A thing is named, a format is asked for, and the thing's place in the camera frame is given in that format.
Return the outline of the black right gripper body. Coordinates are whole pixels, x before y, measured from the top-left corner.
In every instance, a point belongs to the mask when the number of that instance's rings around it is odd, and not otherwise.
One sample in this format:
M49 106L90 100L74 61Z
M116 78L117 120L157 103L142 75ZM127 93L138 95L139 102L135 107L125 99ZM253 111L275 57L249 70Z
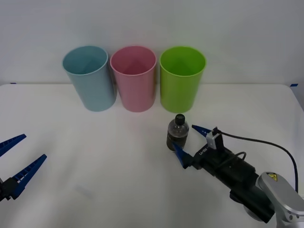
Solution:
M227 149L223 143L217 143L216 149L207 144L192 159L192 166L204 169L230 189L257 190L256 169Z

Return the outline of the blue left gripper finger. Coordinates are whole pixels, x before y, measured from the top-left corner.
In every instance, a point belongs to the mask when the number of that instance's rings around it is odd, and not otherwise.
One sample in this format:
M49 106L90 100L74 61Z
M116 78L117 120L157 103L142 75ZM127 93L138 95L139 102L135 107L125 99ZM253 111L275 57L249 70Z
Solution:
M18 135L0 143L0 157L8 152L12 147L26 138L25 134Z
M4 198L7 200L18 198L46 158L45 154L41 155L29 166L4 181Z

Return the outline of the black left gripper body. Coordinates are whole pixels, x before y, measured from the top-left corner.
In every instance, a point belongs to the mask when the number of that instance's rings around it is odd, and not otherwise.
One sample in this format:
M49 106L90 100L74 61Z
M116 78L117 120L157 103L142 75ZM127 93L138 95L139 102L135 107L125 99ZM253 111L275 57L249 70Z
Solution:
M8 178L7 180L3 181L2 179L0 180L0 200L10 200L10 179Z

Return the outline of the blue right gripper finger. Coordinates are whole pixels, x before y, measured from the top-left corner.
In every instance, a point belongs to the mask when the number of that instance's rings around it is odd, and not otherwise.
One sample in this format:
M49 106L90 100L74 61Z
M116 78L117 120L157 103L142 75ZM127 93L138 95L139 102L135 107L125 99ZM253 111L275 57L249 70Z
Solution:
M184 169L193 165L193 157L186 153L179 145L173 143L173 148L175 150L175 155L177 156L178 160L180 161L182 167Z
M204 128L201 126L197 126L197 125L192 125L192 128L204 137L207 137L207 134L209 134L211 132L210 129L207 129L207 128Z

